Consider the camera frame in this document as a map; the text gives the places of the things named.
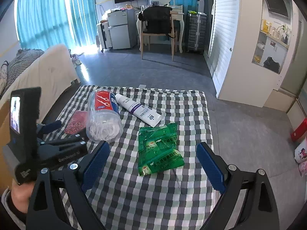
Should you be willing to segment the person left hand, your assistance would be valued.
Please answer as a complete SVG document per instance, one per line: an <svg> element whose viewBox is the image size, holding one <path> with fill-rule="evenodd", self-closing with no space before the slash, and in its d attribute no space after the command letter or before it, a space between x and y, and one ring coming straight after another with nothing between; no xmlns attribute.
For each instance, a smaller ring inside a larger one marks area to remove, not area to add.
<svg viewBox="0 0 307 230"><path fill-rule="evenodd" d="M12 181L11 198L15 208L21 213L27 214L30 198L35 186L35 182L18 185Z"/></svg>

